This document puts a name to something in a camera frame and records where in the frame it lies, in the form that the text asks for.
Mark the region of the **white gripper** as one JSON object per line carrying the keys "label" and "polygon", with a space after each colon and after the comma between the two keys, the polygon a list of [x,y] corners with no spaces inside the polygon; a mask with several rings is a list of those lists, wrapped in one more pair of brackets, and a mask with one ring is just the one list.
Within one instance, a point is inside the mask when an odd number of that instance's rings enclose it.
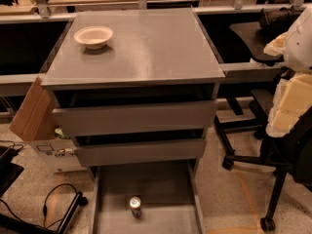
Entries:
{"label": "white gripper", "polygon": [[[284,32],[269,42],[263,52],[269,56],[278,56],[284,52]],[[281,79],[273,97],[266,132],[270,137],[283,137],[312,106],[312,75],[296,73],[290,80]]]}

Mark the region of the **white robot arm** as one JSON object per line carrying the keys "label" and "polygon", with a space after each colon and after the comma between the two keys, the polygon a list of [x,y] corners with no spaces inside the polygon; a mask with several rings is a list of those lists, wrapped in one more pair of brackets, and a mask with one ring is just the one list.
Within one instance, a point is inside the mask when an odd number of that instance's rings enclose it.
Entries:
{"label": "white robot arm", "polygon": [[290,29],[271,41],[265,54],[281,49],[286,66],[294,72],[289,80],[281,79],[273,97],[266,132],[271,137],[283,137],[294,127],[299,117],[312,106],[312,8],[306,8]]}

